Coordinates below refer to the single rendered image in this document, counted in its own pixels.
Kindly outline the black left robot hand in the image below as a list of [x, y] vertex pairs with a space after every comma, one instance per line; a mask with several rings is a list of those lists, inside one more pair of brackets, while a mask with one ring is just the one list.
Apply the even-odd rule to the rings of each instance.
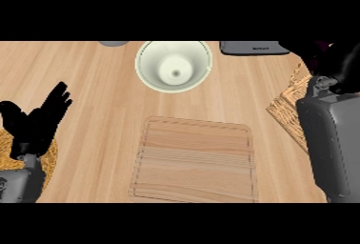
[[47, 152], [57, 125], [72, 104], [67, 85], [58, 82], [50, 91], [42, 105], [24, 113], [11, 101], [0, 102], [2, 128], [13, 136], [10, 158], [24, 154], [42, 156]]

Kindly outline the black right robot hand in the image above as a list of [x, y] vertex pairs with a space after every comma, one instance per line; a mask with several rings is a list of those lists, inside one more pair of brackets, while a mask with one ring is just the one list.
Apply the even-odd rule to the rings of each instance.
[[[325, 52], [317, 48], [315, 41], [331, 42]], [[328, 87], [331, 93], [360, 92], [360, 40], [283, 40], [280, 46], [300, 57], [312, 75], [337, 80]]]

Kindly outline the dark purple eggplant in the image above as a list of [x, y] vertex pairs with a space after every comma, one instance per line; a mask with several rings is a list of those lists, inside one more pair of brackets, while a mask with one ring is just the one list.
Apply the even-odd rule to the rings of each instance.
[[325, 52], [327, 49], [330, 48], [331, 46], [331, 42], [325, 42], [325, 41], [315, 41], [314, 42], [315, 45], [317, 45], [317, 48], [320, 49], [321, 52]]

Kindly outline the pale wooden cutting board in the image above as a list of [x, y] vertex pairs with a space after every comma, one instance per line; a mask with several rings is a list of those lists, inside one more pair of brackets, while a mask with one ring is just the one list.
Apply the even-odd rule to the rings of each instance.
[[132, 202], [256, 203], [250, 128], [148, 117], [128, 194]]

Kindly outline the dark grey flat appliance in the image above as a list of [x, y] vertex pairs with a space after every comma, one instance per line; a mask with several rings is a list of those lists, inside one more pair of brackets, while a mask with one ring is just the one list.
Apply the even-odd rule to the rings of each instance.
[[225, 55], [283, 55], [289, 54], [277, 41], [221, 41], [219, 50]]

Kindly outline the grey round object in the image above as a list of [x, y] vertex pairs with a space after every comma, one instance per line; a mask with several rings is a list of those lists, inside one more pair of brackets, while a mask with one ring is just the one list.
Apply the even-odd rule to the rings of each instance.
[[104, 47], [120, 47], [128, 44], [129, 41], [98, 41]]

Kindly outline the white bowl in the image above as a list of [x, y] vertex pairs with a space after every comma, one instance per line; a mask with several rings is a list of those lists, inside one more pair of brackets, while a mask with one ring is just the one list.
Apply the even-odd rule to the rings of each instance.
[[185, 92], [212, 69], [212, 52], [203, 41], [145, 41], [134, 58], [141, 83], [163, 93]]

